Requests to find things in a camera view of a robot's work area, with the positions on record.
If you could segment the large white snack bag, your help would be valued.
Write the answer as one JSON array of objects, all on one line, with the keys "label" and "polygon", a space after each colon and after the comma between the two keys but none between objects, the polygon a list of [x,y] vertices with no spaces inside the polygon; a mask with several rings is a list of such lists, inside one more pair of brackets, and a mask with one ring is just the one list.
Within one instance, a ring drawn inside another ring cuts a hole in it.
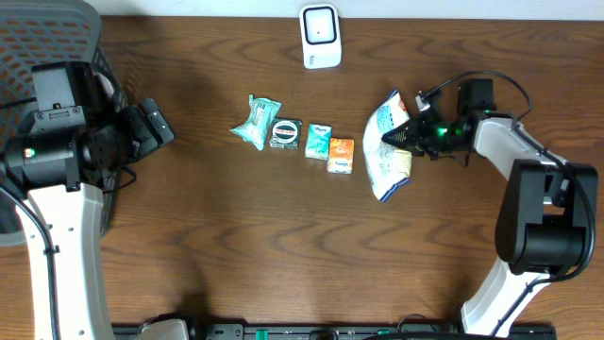
[{"label": "large white snack bag", "polygon": [[371,114],[362,138],[362,150],[374,196],[386,202],[410,181],[412,156],[382,141],[382,137],[410,119],[398,90],[392,90]]}]

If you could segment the orange small snack packet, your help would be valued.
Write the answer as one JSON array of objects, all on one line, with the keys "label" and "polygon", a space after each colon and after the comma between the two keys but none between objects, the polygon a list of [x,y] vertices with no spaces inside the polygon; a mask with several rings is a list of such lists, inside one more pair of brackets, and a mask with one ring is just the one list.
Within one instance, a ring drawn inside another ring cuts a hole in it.
[{"label": "orange small snack packet", "polygon": [[327,159],[328,172],[349,175],[353,170],[353,162],[354,140],[331,138]]}]

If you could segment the small teal tissue pack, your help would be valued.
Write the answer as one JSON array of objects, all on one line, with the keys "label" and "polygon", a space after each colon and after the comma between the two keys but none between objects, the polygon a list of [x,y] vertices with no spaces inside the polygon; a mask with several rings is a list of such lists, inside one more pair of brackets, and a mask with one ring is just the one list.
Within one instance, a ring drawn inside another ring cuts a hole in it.
[{"label": "small teal tissue pack", "polygon": [[326,161],[329,152],[332,127],[318,124],[310,124],[305,157]]}]

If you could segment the teal snack packet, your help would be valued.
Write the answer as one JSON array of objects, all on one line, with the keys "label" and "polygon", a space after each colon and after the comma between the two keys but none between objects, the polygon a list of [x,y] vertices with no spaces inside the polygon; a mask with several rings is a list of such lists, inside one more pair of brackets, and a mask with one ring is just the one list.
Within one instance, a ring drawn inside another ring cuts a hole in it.
[{"label": "teal snack packet", "polygon": [[277,117],[282,104],[268,98],[255,97],[253,94],[249,95],[248,104],[250,113],[247,120],[230,131],[245,142],[251,143],[258,151],[262,151],[269,127]]}]

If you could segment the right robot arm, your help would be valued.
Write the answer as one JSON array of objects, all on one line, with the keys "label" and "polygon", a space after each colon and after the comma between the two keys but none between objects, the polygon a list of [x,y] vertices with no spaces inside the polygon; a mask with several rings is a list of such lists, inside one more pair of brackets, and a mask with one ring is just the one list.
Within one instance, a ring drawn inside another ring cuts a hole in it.
[{"label": "right robot arm", "polygon": [[437,161],[476,153],[506,179],[495,226],[497,258],[461,307],[459,337],[504,339],[540,290],[581,274],[596,248],[598,173],[551,153],[523,117],[498,110],[496,71],[469,71],[458,82],[457,118],[443,119],[441,85],[415,100],[416,116],[381,136],[383,143]]}]

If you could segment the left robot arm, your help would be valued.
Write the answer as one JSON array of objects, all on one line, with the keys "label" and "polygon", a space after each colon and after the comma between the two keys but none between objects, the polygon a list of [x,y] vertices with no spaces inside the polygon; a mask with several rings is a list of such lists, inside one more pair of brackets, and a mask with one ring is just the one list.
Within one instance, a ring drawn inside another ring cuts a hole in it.
[{"label": "left robot arm", "polygon": [[1,189],[27,245],[37,339],[112,339],[100,239],[106,177],[171,143],[151,98],[119,105],[120,86],[84,61],[36,65],[30,131],[8,139]]}]

